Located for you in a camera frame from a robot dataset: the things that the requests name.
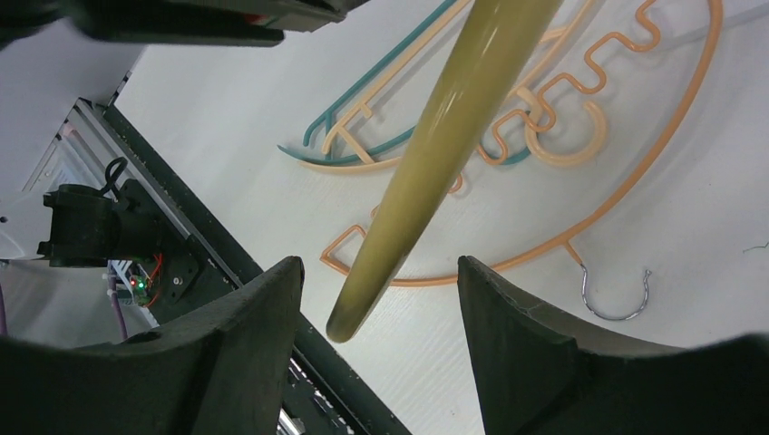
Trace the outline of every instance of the hanger hook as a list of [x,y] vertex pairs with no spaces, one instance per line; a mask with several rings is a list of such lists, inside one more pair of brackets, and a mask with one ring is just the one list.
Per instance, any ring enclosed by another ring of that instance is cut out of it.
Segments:
[[651,271],[649,269],[644,270],[644,302],[641,303],[641,306],[638,307],[636,311],[631,313],[628,316],[625,317],[611,317],[608,315],[604,315],[596,311],[592,306],[590,306],[590,302],[588,302],[588,269],[585,267],[585,265],[579,265],[579,267],[582,267],[582,302],[585,304],[585,306],[588,308],[588,310],[595,314],[596,316],[600,317],[603,320],[609,320],[611,322],[622,322],[625,320],[630,320],[637,315],[641,314],[642,311],[644,311],[644,308],[647,307],[648,302],[648,278],[651,276]]

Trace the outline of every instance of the yellow-green rod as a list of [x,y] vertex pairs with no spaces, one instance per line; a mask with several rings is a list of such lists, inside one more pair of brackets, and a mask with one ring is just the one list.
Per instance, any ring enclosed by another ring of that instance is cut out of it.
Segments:
[[561,0],[475,0],[326,325],[353,337],[456,180]]

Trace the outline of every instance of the purple cable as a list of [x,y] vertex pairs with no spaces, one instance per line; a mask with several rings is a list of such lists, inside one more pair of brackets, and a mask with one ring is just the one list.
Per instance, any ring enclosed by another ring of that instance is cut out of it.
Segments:
[[5,300],[3,286],[0,285],[0,335],[8,335],[8,324],[5,322]]
[[112,293],[110,295],[110,300],[112,301],[112,309],[115,310],[115,316],[118,318],[118,325],[121,329],[121,338],[127,340],[128,329],[125,327],[125,319],[122,316],[120,302],[118,301],[118,280],[115,273],[116,272],[114,272],[111,267],[107,267],[107,286],[109,286]]

